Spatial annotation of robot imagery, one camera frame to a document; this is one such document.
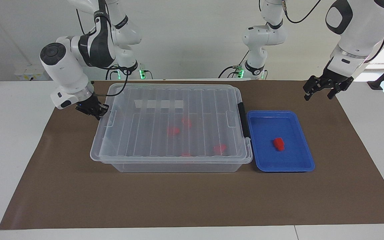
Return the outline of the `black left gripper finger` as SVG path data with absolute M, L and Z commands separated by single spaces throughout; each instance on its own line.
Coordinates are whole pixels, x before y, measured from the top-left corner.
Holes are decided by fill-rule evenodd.
M 323 90 L 326 88 L 326 79 L 320 78 L 316 76 L 310 76 L 310 78 L 306 81 L 304 85 L 305 96 L 304 99 L 306 101 L 310 100 L 313 94 Z
M 341 91 L 346 91 L 349 87 L 349 83 L 340 83 L 334 86 L 334 88 L 327 94 L 328 99 L 332 100 L 336 94 Z

